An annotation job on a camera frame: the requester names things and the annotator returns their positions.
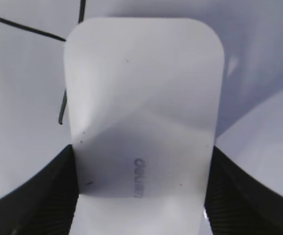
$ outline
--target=black textured grip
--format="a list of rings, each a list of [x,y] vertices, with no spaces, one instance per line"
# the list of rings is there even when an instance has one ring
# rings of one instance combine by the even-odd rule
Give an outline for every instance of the black textured grip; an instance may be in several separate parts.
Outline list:
[[[205,207],[214,235],[283,235],[283,197],[216,147]]]
[[[0,199],[0,235],[68,235],[78,195],[68,145],[31,180]]]

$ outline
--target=black line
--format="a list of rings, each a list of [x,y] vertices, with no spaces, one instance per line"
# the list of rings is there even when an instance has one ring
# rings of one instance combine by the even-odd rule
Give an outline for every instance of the black line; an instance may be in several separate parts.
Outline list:
[[[19,24],[19,23],[15,23],[15,22],[3,19],[3,18],[0,18],[0,23],[7,24],[8,26],[19,28],[19,29],[29,31],[29,32],[32,32],[32,33],[36,33],[36,34],[39,34],[39,35],[42,35],[42,36],[45,36],[45,37],[53,38],[53,39],[59,40],[61,42],[66,41],[64,38],[61,38],[61,37],[54,35],[52,33],[44,32],[44,31],[41,31],[41,30],[38,30],[38,29],[35,29],[35,28],[31,28],[31,27],[28,27],[28,26],[25,26],[25,25],[22,25],[22,24]]]
[[[80,7],[79,7],[79,15],[78,15],[78,23],[84,21],[85,16],[85,8],[86,8],[86,0],[80,0]],[[67,89],[64,90],[64,96],[61,104],[60,114],[59,114],[59,124],[62,125],[63,115],[65,111],[65,107],[67,105]]]
[[[86,7],[86,0],[81,0],[81,5],[79,8],[78,23],[81,23],[84,21],[85,7]]]
[[[67,89],[64,90],[64,95],[63,95],[63,100],[62,100],[62,104],[61,104],[61,109],[60,109],[60,114],[59,114],[59,124],[62,125],[62,120],[63,120],[63,115],[64,115],[64,111],[65,111],[65,107],[67,106]]]

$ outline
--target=black rubber edge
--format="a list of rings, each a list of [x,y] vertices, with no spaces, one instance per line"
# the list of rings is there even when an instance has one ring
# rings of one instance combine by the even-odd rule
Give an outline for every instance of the black rubber edge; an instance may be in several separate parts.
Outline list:
[[[283,235],[283,197],[213,150],[205,208],[215,235]]]
[[[0,199],[0,235],[68,235],[78,195],[68,145],[27,183]]]

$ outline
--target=deli logo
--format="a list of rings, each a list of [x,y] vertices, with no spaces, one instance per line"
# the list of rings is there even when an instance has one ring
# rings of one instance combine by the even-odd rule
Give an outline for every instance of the deli logo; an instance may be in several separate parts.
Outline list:
[[[143,159],[137,158],[134,161],[134,197],[142,198],[145,191],[145,169],[146,163]]]

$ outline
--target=white plastic card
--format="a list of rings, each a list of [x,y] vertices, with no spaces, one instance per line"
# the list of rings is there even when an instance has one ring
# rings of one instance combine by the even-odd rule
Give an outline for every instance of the white plastic card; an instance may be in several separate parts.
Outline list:
[[[87,234],[198,234],[223,66],[217,35],[191,19],[97,18],[72,32],[75,219]]]

